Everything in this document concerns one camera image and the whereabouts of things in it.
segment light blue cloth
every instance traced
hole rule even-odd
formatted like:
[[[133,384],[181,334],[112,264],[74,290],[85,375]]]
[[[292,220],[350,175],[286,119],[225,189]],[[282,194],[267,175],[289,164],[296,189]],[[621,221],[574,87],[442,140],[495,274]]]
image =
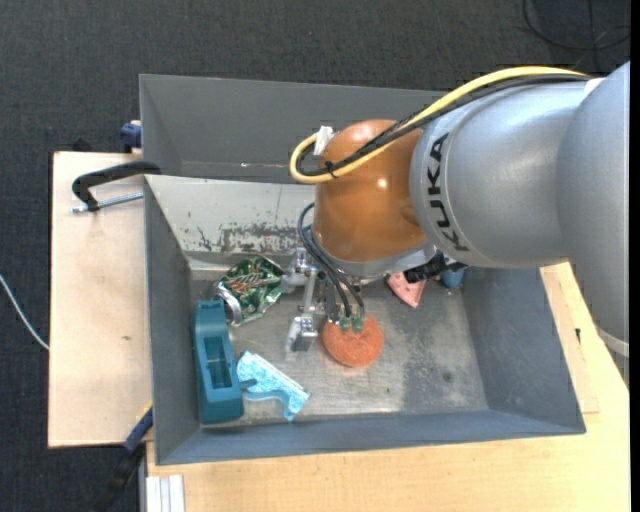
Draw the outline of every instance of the light blue cloth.
[[[241,383],[256,382],[246,388],[248,400],[278,398],[284,404],[283,416],[292,421],[309,398],[300,384],[287,377],[266,359],[253,352],[245,352],[238,361],[238,378]]]

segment orange sponge ball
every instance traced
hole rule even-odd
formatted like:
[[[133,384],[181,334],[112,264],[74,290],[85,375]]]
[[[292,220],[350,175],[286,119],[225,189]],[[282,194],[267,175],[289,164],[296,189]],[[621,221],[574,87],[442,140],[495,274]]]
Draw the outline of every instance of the orange sponge ball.
[[[345,366],[369,366],[382,353],[384,334],[378,322],[367,315],[362,330],[342,331],[338,324],[327,322],[322,329],[322,342],[331,356]]]

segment blue object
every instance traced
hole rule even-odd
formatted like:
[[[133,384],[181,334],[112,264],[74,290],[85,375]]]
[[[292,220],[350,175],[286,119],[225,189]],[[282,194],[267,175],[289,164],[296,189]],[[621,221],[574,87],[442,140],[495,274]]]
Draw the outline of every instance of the blue object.
[[[127,453],[133,453],[142,442],[142,438],[153,425],[153,407],[149,407],[138,421],[133,430],[124,441],[124,449]]]
[[[445,285],[446,288],[457,288],[462,283],[462,278],[464,277],[465,269],[460,270],[445,270],[440,274],[440,279],[442,280],[442,284]]]
[[[125,123],[120,128],[120,140],[125,146],[142,147],[142,127],[133,123]]]
[[[242,386],[221,300],[199,301],[193,314],[193,350],[200,422],[236,420],[244,414]]]
[[[309,393],[300,384],[253,352],[242,354],[238,361],[238,377],[247,383],[244,393],[247,400],[277,398],[284,406],[282,415],[289,421],[309,398]]]

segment black cable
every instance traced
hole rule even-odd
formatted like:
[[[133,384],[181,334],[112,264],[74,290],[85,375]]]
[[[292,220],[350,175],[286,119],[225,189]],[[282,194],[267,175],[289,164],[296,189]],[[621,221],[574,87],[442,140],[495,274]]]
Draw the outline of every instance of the black cable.
[[[325,264],[325,262],[322,261],[323,260],[323,255],[316,253],[315,248],[313,247],[313,244],[311,242],[311,238],[309,238],[309,239],[307,238],[307,236],[305,234],[305,230],[303,228],[304,218],[307,215],[307,213],[309,212],[309,210],[311,210],[314,206],[315,206],[315,203],[308,204],[302,210],[302,213],[300,214],[300,217],[298,217],[298,227],[297,227],[298,237],[300,238],[300,241],[302,242],[302,245],[304,245],[304,247],[307,250],[307,252],[315,260],[317,260],[318,263],[322,264],[325,267],[325,271],[326,271],[327,277],[331,281],[331,284],[333,284],[333,286],[336,288],[336,291],[340,295],[340,299],[342,300],[342,303],[344,304],[345,315],[347,317],[350,317],[351,316],[351,304],[349,304],[349,299],[347,298],[347,295],[344,293],[344,290],[340,286],[340,282],[339,282],[339,279],[338,279],[338,277],[337,277],[337,275],[335,273],[334,268],[332,267],[332,265],[327,266]]]
[[[457,272],[467,267],[468,265],[459,261],[447,264],[444,254],[438,251],[427,263],[405,270],[404,277],[408,283],[417,283],[419,281],[433,279],[447,270]]]
[[[142,442],[142,438],[152,425],[153,409],[150,407],[142,418],[140,418],[122,445],[122,457],[118,461],[105,488],[91,503],[89,512],[106,512],[113,502],[124,492],[136,468],[144,458],[145,445]]]
[[[578,51],[600,51],[600,50],[606,50],[607,48],[611,48],[612,46],[616,46],[620,43],[623,43],[624,41],[626,41],[627,39],[629,39],[631,37],[631,26],[630,25],[617,25],[615,27],[610,28],[609,30],[607,30],[606,32],[604,32],[603,34],[601,34],[597,39],[595,39],[589,46],[577,46],[577,45],[572,45],[572,44],[568,44],[565,43],[564,41],[558,41],[556,39],[553,39],[551,37],[549,37],[547,34],[545,34],[544,32],[542,32],[542,30],[540,30],[539,28],[537,28],[533,22],[531,21],[531,16],[529,14],[529,8],[528,8],[528,1],[529,0],[522,0],[522,13],[524,16],[524,20],[527,23],[527,27],[529,28],[529,30],[531,30],[535,35],[537,35],[540,39],[542,39],[543,41],[546,41],[549,44],[553,44],[555,46],[558,46],[560,48],[565,48],[567,50],[578,50]],[[592,0],[589,0],[589,15],[591,17],[591,27],[593,30],[593,2]],[[614,32],[616,30],[620,30],[620,29],[627,29],[628,33],[625,34],[624,36],[611,41],[610,43],[607,44],[603,44],[603,45],[597,45],[597,42],[606,37],[607,35],[609,35],[611,32]]]
[[[332,284],[336,287],[340,298],[342,299],[343,304],[345,305],[345,315],[347,317],[351,317],[352,310],[351,304],[349,304],[349,299],[347,298],[344,290],[342,290],[341,284],[344,285],[349,293],[353,296],[353,298],[358,303],[360,307],[360,315],[362,317],[365,316],[365,306],[362,297],[355,289],[355,287],[349,282],[349,279],[333,264],[333,262],[324,254],[322,248],[316,243],[313,235],[311,234],[311,226],[306,226],[303,228],[304,217],[306,214],[315,206],[315,203],[311,203],[305,207],[305,209],[300,214],[298,218],[298,236],[302,240],[305,248],[323,267],[327,272],[327,276],[329,277]]]
[[[587,0],[587,7],[589,8],[589,33],[591,34],[591,45],[592,46],[596,46],[596,28],[595,28],[595,14],[594,14],[594,10],[593,10],[593,0]],[[593,54],[593,64],[596,68],[596,71],[598,73],[600,73],[600,57],[598,55],[598,49],[597,48],[593,48],[591,50],[591,53]]]
[[[309,233],[311,233],[311,226],[307,226],[305,229],[307,229],[309,231]],[[360,294],[358,293],[358,291],[355,289],[355,287],[351,284],[351,282],[349,281],[349,279],[347,278],[346,275],[344,275],[339,268],[337,268],[332,262],[331,260],[329,260],[329,258],[327,258],[323,251],[322,248],[317,244],[317,242],[315,241],[315,239],[313,238],[313,236],[309,236],[309,241],[311,243],[311,245],[314,248],[314,251],[317,255],[319,255],[321,258],[323,258],[324,262],[328,265],[330,265],[332,267],[332,271],[335,272],[338,280],[347,288],[347,290],[349,290],[349,293],[351,293],[351,295],[353,296],[354,299],[356,299],[356,302],[358,303],[358,306],[360,307],[360,312],[361,312],[361,316],[364,317],[365,311],[364,311],[364,302],[362,300],[362,297],[360,297]]]
[[[627,27],[629,27],[629,26],[628,26],[628,25],[619,25],[618,27],[616,27],[616,29],[617,29],[617,28],[622,28],[622,27],[627,28]],[[594,44],[596,44],[596,43],[597,43],[598,41],[600,41],[601,39],[604,39],[604,38],[608,35],[608,33],[609,33],[609,32],[610,32],[610,30],[608,30],[607,32],[605,32],[605,33],[603,33],[603,34],[600,34],[600,35],[599,35],[599,36],[594,40]],[[576,68],[578,67],[578,64],[580,64],[580,63],[584,60],[584,58],[585,58],[589,53],[590,53],[590,50],[585,50],[585,52],[584,52],[584,53],[582,54],[582,56],[581,56],[581,57],[576,61],[576,63],[572,66],[572,68],[571,68],[571,69],[576,69]],[[601,67],[600,67],[600,62],[599,62],[599,60],[598,60],[598,58],[597,58],[597,56],[598,56],[598,50],[594,50],[594,51],[593,51],[593,54],[594,54],[594,55],[593,55],[593,57],[594,57],[594,61],[595,61],[594,63],[595,63],[595,66],[596,66],[596,70],[598,71],[598,73],[602,73],[602,70],[601,70]]]
[[[309,170],[305,170],[302,168],[302,165],[301,165],[302,160],[304,156],[308,154],[308,152],[311,150],[310,147],[306,148],[306,150],[303,151],[301,155],[298,157],[298,161],[296,162],[296,167],[298,171],[305,176],[320,176],[326,173],[333,173],[341,169],[342,167],[359,160],[363,156],[368,155],[369,153],[375,151],[376,149],[382,146],[386,146],[387,144],[390,144],[394,140],[397,140],[400,137],[403,137],[407,133],[410,133],[413,130],[415,130],[416,128],[420,128],[424,126],[425,124],[433,121],[434,119],[437,119],[438,117],[448,114],[453,110],[456,110],[460,107],[468,105],[473,101],[484,98],[496,92],[499,92],[505,89],[510,89],[513,87],[524,87],[527,85],[539,85],[539,84],[552,84],[552,83],[567,82],[567,81],[584,81],[584,80],[589,80],[590,78],[591,77],[588,77],[586,75],[575,75],[572,73],[554,74],[554,75],[544,74],[540,76],[510,78],[510,79],[503,80],[501,82],[492,83],[483,87],[482,89],[477,89],[472,93],[461,96],[458,100],[432,113],[431,115],[425,116],[424,118],[418,121],[409,123],[405,127],[399,130],[394,130],[394,128],[406,123],[406,120],[411,119],[412,117],[415,117],[423,109],[419,110],[418,112],[405,118],[405,120],[394,123],[393,126],[384,130],[381,134],[377,135],[376,137],[368,141],[364,146],[362,146],[360,149],[358,149],[348,157],[344,158],[343,160],[340,160],[338,162],[326,162],[324,168],[309,169]]]

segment wooden table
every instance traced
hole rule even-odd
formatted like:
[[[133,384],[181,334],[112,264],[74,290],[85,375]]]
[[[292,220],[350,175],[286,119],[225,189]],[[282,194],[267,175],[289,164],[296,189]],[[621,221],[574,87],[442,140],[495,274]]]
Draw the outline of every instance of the wooden table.
[[[121,442],[150,400],[142,203],[73,215],[73,179],[136,158],[54,158],[49,445]],[[139,181],[98,189],[101,197]],[[568,265],[542,269],[584,435],[210,464],[183,474],[189,512],[630,509],[629,393]],[[578,344],[575,328],[580,329]]]

